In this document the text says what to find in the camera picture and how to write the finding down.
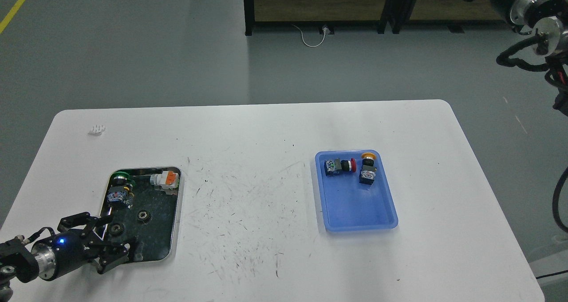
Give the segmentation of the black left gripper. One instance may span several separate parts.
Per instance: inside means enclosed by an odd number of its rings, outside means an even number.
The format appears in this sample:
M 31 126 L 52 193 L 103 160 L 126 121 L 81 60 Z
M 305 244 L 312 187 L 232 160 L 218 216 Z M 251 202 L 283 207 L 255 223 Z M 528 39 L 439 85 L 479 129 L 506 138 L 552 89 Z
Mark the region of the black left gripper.
M 91 260 L 97 273 L 103 275 L 130 263 L 130 250 L 137 248 L 137 239 L 125 242 L 104 241 L 97 230 L 113 221 L 113 215 L 92 216 L 89 212 L 63 217 L 57 233 L 39 239 L 31 247 L 38 265 L 38 277 L 53 281 L 88 264 Z

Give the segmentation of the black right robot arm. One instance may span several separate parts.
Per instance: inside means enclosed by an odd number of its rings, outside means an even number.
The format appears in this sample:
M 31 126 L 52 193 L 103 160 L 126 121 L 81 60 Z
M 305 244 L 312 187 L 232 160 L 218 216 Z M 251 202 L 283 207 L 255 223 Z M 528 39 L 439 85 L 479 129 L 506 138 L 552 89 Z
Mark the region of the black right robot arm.
M 546 82 L 558 91 L 552 107 L 567 115 L 567 0 L 489 0 L 489 2 L 513 32 L 525 36 L 525 39 L 500 53 L 496 63 L 503 67 L 517 67 L 529 72 L 544 72 Z

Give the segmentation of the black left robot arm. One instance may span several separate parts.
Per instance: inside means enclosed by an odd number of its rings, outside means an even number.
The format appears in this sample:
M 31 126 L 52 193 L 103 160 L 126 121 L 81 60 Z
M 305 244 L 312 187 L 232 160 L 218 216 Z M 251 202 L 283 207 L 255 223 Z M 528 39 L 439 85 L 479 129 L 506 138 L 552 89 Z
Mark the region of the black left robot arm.
M 93 264 L 102 275 L 132 260 L 138 237 L 112 241 L 97 233 L 112 229 L 113 215 L 92 216 L 89 212 L 63 217 L 57 229 L 43 227 L 30 237 L 17 235 L 0 246 L 1 300 L 13 296 L 10 282 L 31 282 L 36 278 L 53 281 L 85 264 Z

